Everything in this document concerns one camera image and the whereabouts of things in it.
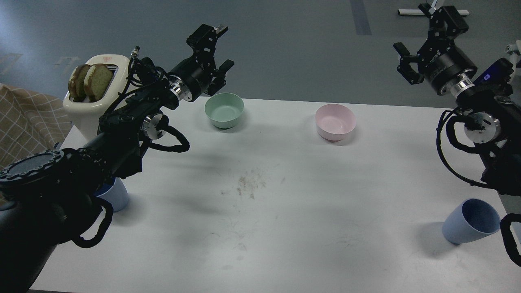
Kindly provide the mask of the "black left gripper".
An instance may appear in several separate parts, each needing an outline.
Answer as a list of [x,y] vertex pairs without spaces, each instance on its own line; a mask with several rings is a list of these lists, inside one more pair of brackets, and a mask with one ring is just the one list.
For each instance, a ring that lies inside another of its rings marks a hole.
[[214,95],[226,85],[227,72],[235,65],[230,59],[216,66],[215,51],[218,39],[229,30],[201,24],[186,39],[193,50],[189,58],[182,60],[168,72],[170,90],[179,101],[195,101],[202,94]]

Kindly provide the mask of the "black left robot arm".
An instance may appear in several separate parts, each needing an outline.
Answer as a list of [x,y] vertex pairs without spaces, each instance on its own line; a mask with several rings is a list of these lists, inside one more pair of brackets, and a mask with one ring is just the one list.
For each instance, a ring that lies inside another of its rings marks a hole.
[[25,293],[54,249],[66,242],[80,248],[99,244],[114,209],[95,195],[113,178],[142,171],[147,149],[182,153],[190,144],[168,118],[148,122],[162,107],[213,95],[234,65],[216,67],[217,40],[227,26],[202,24],[187,39],[193,54],[169,72],[132,52],[127,83],[99,119],[97,136],[79,149],[46,150],[1,171],[1,290]]

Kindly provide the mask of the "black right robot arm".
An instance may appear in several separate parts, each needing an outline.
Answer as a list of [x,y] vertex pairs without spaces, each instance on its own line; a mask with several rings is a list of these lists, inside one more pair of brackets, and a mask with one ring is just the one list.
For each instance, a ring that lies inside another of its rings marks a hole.
[[[429,20],[427,38],[412,54],[403,43],[397,71],[411,85],[427,81],[437,95],[451,94],[456,108],[444,111],[436,128],[436,149],[443,165],[461,181],[499,195],[520,196],[520,106],[510,95],[516,62],[500,58],[476,77],[476,65],[455,44],[468,24],[454,6],[422,3]],[[446,160],[441,132],[452,147],[479,155],[484,164],[480,181],[458,174]]]

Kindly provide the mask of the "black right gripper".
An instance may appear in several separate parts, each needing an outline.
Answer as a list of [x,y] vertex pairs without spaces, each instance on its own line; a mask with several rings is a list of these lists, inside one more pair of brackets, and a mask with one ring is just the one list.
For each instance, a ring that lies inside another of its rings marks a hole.
[[401,42],[393,43],[399,55],[396,70],[410,85],[427,81],[437,95],[451,93],[458,96],[474,83],[476,65],[455,44],[455,39],[468,31],[469,26],[454,6],[433,6],[420,3],[418,9],[429,20],[427,39],[416,54],[411,54]]

